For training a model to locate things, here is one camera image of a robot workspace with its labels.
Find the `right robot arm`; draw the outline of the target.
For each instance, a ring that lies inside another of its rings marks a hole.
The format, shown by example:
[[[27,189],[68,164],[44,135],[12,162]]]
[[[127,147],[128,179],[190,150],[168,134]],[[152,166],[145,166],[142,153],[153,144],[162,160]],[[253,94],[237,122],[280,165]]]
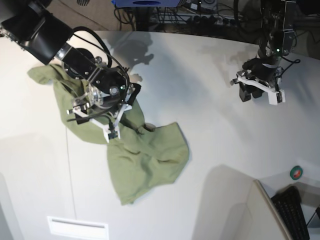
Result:
[[[3,0],[0,34],[46,65],[44,76],[56,85],[61,117],[71,127],[87,127],[109,142],[121,136],[123,115],[132,109],[140,85],[131,83],[128,69],[115,59],[100,37],[94,47],[106,59],[69,44],[87,27],[69,27],[47,9],[48,0]]]

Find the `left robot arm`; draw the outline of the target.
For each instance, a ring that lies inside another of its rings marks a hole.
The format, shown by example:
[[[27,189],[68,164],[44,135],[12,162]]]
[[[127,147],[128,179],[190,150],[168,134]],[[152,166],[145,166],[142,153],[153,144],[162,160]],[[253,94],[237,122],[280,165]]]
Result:
[[[231,85],[239,86],[239,98],[247,102],[267,93],[270,105],[286,101],[285,92],[280,88],[286,72],[280,66],[282,60],[293,48],[296,38],[294,30],[295,0],[262,0],[260,2],[261,33],[259,49],[254,58],[247,60]]]

